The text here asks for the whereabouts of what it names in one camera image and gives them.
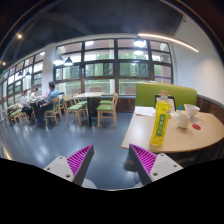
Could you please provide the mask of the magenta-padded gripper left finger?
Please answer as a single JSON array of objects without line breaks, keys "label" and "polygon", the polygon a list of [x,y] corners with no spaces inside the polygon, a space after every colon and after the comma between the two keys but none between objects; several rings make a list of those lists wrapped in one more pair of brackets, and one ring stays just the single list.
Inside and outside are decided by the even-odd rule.
[{"label": "magenta-padded gripper left finger", "polygon": [[93,186],[94,183],[85,178],[93,155],[93,145],[88,145],[68,157],[58,156],[44,170],[79,186]]}]

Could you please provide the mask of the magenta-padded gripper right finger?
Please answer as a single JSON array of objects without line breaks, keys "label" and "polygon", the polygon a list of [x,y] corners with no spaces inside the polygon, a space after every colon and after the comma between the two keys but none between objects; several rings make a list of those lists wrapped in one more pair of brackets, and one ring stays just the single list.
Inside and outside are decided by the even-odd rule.
[{"label": "magenta-padded gripper right finger", "polygon": [[140,146],[130,144],[129,154],[135,164],[141,183],[147,185],[182,169],[164,153],[155,154]]}]

